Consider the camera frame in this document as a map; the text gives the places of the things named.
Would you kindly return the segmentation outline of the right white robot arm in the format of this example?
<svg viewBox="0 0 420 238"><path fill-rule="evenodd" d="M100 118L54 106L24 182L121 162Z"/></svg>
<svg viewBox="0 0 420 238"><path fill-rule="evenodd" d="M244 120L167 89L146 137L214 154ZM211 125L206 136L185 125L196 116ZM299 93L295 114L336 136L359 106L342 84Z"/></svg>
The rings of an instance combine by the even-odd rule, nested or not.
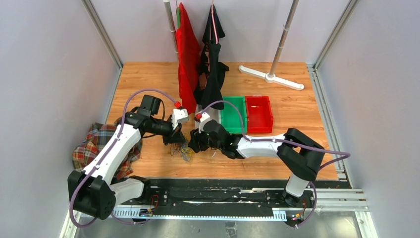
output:
<svg viewBox="0 0 420 238"><path fill-rule="evenodd" d="M304 190L316 179L326 153L321 145L295 128L288 129L285 134L266 137L197 129L192 130L190 136L188 146L195 153L212 148L230 159L279 158L291 171L283 192L284 202L291 207L302 202Z"/></svg>

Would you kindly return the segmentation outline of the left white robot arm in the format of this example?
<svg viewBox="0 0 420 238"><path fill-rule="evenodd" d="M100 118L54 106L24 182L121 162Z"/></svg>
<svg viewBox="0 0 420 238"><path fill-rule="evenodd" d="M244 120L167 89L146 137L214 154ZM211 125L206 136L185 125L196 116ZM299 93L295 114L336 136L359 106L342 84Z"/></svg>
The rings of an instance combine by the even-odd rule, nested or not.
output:
<svg viewBox="0 0 420 238"><path fill-rule="evenodd" d="M94 219L104 220L113 214L115 206L129 200L145 205L152 199L151 182L139 176L130 176L113 182L117 169L138 144L144 134L160 135L165 145L183 143L182 123L188 121L188 112L174 101L174 110L168 119L155 118L161 99L145 95L141 104L125 111L120 124L103 150L82 171L73 171L67 179L69 212L82 212Z"/></svg>

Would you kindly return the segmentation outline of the white plastic bin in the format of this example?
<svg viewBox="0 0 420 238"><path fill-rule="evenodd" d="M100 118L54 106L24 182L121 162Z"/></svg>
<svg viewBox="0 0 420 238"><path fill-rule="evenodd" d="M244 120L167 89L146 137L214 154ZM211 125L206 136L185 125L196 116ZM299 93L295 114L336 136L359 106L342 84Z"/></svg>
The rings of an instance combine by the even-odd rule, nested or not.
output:
<svg viewBox="0 0 420 238"><path fill-rule="evenodd" d="M196 106L196 115L200 114L203 112L203 107L201 105L197 105ZM214 108L208 108L205 112L207 112L211 119L216 121L217 123L221 123L221 115L220 115L220 110L214 109ZM194 120L195 122L195 129L198 129L198 121Z"/></svg>

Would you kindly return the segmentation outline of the green plastic bin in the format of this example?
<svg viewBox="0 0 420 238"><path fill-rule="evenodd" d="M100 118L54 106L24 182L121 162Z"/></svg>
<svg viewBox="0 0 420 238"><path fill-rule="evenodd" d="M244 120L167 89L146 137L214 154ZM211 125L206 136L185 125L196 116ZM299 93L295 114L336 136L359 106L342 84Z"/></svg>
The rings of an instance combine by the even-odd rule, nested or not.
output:
<svg viewBox="0 0 420 238"><path fill-rule="evenodd" d="M244 126L244 132L247 133L247 110L244 96L226 96L223 100L232 103L241 114ZM224 109L221 111L221 124L226 131L235 134L242 133L240 118L236 110L230 105L224 103Z"/></svg>

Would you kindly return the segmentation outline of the black hanging garment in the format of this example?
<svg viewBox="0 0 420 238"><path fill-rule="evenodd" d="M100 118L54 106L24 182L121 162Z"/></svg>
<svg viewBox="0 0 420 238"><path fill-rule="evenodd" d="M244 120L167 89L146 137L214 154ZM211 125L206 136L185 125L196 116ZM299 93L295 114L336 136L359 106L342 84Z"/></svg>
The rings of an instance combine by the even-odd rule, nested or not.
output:
<svg viewBox="0 0 420 238"><path fill-rule="evenodd" d="M211 108L217 110L223 110L224 103L213 104L213 102L223 99L221 89L224 84L226 72L229 71L229 67L219 61L219 54L221 50L220 39L225 37L225 33L219 21L215 6L214 15L219 41L218 44L214 41L210 7L206 27L202 36L203 49L198 69L199 76L204 76L206 82L203 88L199 85L196 87L194 91L194 98L196 103L201 105L203 108L210 106Z"/></svg>

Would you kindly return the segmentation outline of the red plastic bin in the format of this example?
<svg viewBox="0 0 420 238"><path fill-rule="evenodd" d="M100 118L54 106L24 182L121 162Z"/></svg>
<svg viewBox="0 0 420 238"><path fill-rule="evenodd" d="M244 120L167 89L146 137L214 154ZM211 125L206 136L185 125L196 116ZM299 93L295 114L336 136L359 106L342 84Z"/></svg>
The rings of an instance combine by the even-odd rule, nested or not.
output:
<svg viewBox="0 0 420 238"><path fill-rule="evenodd" d="M272 133L273 115L269 96L245 96L247 133Z"/></svg>

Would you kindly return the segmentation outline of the plaid flannel shirt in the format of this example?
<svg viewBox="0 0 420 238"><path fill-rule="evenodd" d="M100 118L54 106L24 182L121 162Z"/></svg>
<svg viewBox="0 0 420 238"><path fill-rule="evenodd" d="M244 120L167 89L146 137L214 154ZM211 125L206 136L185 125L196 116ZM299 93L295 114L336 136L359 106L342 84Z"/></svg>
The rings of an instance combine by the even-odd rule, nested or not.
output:
<svg viewBox="0 0 420 238"><path fill-rule="evenodd" d="M118 118L113 124L94 123L91 125L85 140L72 152L74 169L82 171L103 150L114 135L120 123ZM140 158L143 141L137 142L124 157L114 174L114 178L122 179L133 173L132 164Z"/></svg>

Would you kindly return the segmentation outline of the white rack base foot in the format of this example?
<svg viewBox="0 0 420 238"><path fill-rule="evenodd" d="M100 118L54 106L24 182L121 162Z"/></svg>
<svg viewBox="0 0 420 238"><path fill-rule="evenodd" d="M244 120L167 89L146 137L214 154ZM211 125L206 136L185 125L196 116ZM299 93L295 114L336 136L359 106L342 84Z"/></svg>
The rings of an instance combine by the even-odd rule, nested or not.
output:
<svg viewBox="0 0 420 238"><path fill-rule="evenodd" d="M276 83L276 84L279 84L279 85L282 85L282 86L285 86L294 90L303 90L305 88L303 84L299 84L296 82L292 82L292 81L277 77L275 74L270 75L269 73L263 73L263 72L245 67L243 65L240 65L238 69L241 73L245 73L247 75L263 79L267 83Z"/></svg>

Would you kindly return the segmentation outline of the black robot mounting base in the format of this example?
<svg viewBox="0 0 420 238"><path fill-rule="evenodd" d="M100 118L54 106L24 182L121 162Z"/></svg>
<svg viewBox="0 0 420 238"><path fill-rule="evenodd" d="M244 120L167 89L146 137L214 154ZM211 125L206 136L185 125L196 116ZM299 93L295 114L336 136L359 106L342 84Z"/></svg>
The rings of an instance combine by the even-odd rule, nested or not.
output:
<svg viewBox="0 0 420 238"><path fill-rule="evenodd" d="M268 217L273 209L309 212L316 202L311 190L299 198L285 192L286 180L152 178L142 198L126 204L144 205L155 215Z"/></svg>

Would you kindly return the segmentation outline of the red hanging shirt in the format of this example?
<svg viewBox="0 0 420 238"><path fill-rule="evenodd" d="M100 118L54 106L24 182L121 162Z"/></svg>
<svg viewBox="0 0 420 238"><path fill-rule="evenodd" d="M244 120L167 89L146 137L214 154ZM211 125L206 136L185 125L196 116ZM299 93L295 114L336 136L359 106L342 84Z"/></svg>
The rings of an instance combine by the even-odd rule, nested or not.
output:
<svg viewBox="0 0 420 238"><path fill-rule="evenodd" d="M195 112L194 91L198 86L200 65L200 45L193 31L188 13L183 5L178 5L181 12L181 26L176 30L179 51L178 84L182 107L189 114Z"/></svg>

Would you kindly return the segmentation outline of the left metal rack pole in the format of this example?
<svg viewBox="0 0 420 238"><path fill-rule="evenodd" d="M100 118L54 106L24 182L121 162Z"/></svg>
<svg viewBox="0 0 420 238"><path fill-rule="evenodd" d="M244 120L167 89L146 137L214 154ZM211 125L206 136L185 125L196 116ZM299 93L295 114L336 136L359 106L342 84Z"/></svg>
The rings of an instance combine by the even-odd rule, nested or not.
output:
<svg viewBox="0 0 420 238"><path fill-rule="evenodd" d="M167 16L168 23L169 23L169 30L170 30L171 35L172 35L174 52L176 54L177 60L179 60L179 51L178 51L177 40L176 40L176 29L175 29L174 17L173 17L173 14L172 14L170 0L163 0L163 4L164 4L164 7L165 7L166 16Z"/></svg>

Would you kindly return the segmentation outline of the metal rack pole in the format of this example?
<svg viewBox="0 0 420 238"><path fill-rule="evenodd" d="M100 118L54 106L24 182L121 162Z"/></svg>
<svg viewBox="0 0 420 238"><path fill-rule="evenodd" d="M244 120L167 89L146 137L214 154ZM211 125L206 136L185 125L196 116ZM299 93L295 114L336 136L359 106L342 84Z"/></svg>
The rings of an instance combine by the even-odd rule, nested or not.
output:
<svg viewBox="0 0 420 238"><path fill-rule="evenodd" d="M278 44L278 47L277 47L277 50L276 50L276 53L275 53L275 56L274 56L274 59L273 59L271 68L270 68L270 71L268 73L268 76L270 78L273 78L274 77L275 70L277 68L277 65L278 65L278 62L279 62L281 53L283 51L283 47L284 47L284 44L285 44L285 41L286 41L286 38L287 38L287 35L288 35L288 32L289 32L289 29L290 29L292 20L294 18L295 12L296 12L297 7L298 7L298 3L299 3L299 0L293 0L292 1L291 8L289 10L289 13L288 13L286 22L285 22L284 27L283 27L281 38L280 38L280 41L279 41L279 44Z"/></svg>
<svg viewBox="0 0 420 238"><path fill-rule="evenodd" d="M165 7L166 16L167 16L168 23L169 23L169 30L170 30L171 35L172 35L174 52L176 54L177 60L179 60L179 51L178 51L177 40L176 40L176 29L175 29L174 17L173 17L173 14L172 14L170 0L163 0L163 4L164 4L164 7Z"/></svg>

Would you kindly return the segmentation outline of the green clothes hanger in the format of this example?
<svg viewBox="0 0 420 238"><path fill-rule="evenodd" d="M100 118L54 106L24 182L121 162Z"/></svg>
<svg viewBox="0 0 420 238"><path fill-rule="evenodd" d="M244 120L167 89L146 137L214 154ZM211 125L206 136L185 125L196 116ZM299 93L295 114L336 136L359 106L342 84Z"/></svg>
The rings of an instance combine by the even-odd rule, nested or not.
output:
<svg viewBox="0 0 420 238"><path fill-rule="evenodd" d="M179 27L181 26L181 12L179 7L176 8L176 23L177 29L179 29Z"/></svg>

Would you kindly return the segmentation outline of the pink clothes hanger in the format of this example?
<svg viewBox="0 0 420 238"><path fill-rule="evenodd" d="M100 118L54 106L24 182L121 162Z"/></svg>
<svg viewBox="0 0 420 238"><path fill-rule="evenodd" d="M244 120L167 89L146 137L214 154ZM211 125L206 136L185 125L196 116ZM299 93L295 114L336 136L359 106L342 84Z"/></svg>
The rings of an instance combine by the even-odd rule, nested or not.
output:
<svg viewBox="0 0 420 238"><path fill-rule="evenodd" d="M212 19L212 26L213 26L213 31L214 31L214 41L216 44L218 44L219 38L217 34L216 21L215 21L215 15L214 15L214 0L211 1L211 19Z"/></svg>

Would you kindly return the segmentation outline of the right metal rack pole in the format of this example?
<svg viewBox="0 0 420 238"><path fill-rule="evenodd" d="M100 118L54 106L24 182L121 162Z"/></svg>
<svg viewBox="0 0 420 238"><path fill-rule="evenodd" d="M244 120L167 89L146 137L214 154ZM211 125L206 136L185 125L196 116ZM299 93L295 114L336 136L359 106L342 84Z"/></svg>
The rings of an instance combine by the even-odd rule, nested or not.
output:
<svg viewBox="0 0 420 238"><path fill-rule="evenodd" d="M277 50L276 50L276 53L275 53L275 56L274 56L274 59L273 59L271 68L270 68L270 71L268 73L268 76L270 78L273 78L274 77L275 70L277 68L277 65L278 65L278 62L279 62L281 53L283 51L283 47L284 47L284 44L285 44L285 41L286 41L286 38L287 38L287 35L288 35L288 32L289 32L289 29L290 29L292 20L294 18L295 12L296 12L297 7L298 7L298 3L299 3L299 0L293 0L292 1L291 8L289 10L289 13L288 13L286 22L285 22L284 27L283 27L281 38L280 38L280 41L279 41L279 44L278 44L278 47L277 47Z"/></svg>

